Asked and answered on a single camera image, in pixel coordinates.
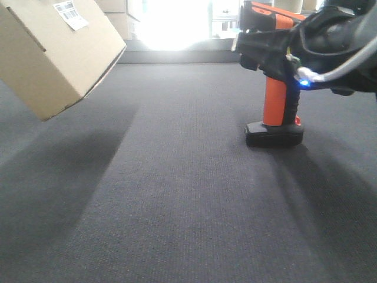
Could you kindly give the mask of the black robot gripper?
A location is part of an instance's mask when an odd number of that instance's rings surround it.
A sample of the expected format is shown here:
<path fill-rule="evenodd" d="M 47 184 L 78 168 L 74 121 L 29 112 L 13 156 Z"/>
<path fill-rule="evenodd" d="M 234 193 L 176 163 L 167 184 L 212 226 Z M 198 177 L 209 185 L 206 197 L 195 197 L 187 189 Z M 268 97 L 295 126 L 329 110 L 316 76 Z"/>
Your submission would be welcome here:
<path fill-rule="evenodd" d="M 278 79 L 349 96 L 376 92 L 376 5 L 325 4 L 289 30 Z"/>

